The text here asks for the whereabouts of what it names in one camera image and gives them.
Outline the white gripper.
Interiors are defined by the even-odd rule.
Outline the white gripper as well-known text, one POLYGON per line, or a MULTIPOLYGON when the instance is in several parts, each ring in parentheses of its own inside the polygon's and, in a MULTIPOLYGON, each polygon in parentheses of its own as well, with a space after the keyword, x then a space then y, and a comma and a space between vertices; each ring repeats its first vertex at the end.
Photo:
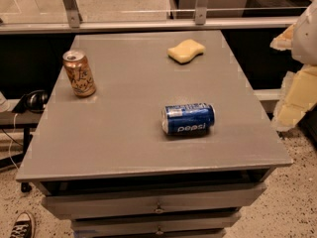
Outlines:
POLYGON ((298 72, 288 71, 280 90, 271 126, 278 132, 294 128, 317 104, 317 0, 270 45, 278 51, 291 50, 295 60, 304 63, 298 72))

